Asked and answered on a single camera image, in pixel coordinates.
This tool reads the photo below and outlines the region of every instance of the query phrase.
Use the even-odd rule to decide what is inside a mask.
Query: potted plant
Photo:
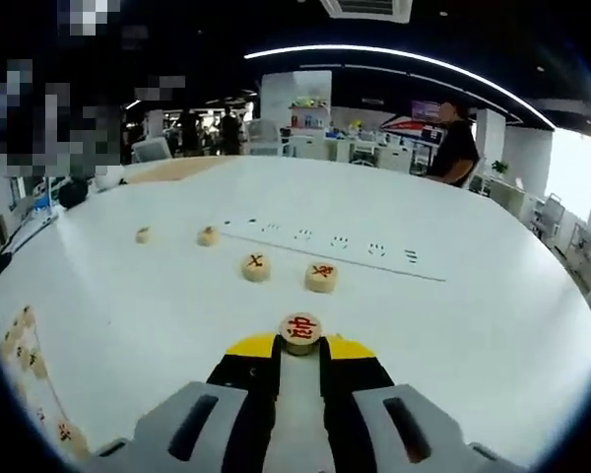
[[[508,163],[504,163],[502,161],[495,161],[492,163],[492,170],[494,170],[497,174],[501,174],[504,176],[508,171]]]

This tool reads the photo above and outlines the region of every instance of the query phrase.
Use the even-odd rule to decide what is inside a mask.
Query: black line on table
[[[255,243],[266,244],[268,246],[273,246],[275,248],[285,249],[287,251],[294,251],[296,253],[310,254],[311,256],[317,256],[317,257],[320,257],[320,258],[328,258],[328,259],[332,259],[333,261],[341,261],[342,263],[354,264],[356,266],[361,266],[363,268],[378,269],[379,271],[385,271],[387,273],[392,273],[392,274],[399,274],[401,276],[411,276],[412,278],[425,279],[427,281],[435,281],[436,283],[445,283],[446,282],[445,279],[441,279],[441,278],[434,278],[434,277],[431,277],[431,276],[422,276],[420,274],[408,273],[407,271],[398,271],[398,270],[395,270],[395,269],[381,268],[380,266],[374,266],[372,264],[357,263],[356,261],[351,261],[351,260],[348,260],[348,259],[331,257],[331,256],[328,256],[327,254],[314,253],[312,251],[306,251],[306,250],[303,250],[303,249],[289,248],[288,246],[282,246],[280,244],[268,243],[267,241],[263,241],[263,240],[255,239],[255,238],[249,238],[249,237],[246,237],[246,236],[236,236],[236,235],[230,235],[230,234],[224,234],[224,233],[221,233],[221,235],[223,235],[225,237],[236,238],[236,239],[244,239],[246,241],[253,241]]]

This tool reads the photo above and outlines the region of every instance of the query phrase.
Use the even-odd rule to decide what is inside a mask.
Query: air conditioner vent
[[[409,23],[414,0],[320,0],[331,18]]]

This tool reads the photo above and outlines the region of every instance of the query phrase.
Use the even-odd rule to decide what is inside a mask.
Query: window
[[[564,208],[586,220],[591,210],[591,137],[558,128],[552,139],[547,195],[557,195]]]

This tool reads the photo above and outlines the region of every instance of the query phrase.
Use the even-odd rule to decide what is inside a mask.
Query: white table
[[[249,219],[281,225],[273,237],[285,245],[297,229],[313,230],[315,245],[347,237],[349,260],[363,260],[368,242],[390,254],[411,247],[443,282],[338,262],[336,292],[320,295],[302,287],[318,258],[228,236],[195,244],[206,225],[225,232],[224,221],[251,232]],[[153,240],[138,245],[144,226]],[[238,264],[259,249],[273,275],[255,285]],[[532,234],[489,199],[351,165],[246,158],[93,195],[0,276],[0,337],[25,304],[91,448],[132,437],[139,417],[205,380],[228,346],[295,311],[364,343],[395,382],[455,418],[466,441],[522,465],[560,435],[591,381],[591,312]]]

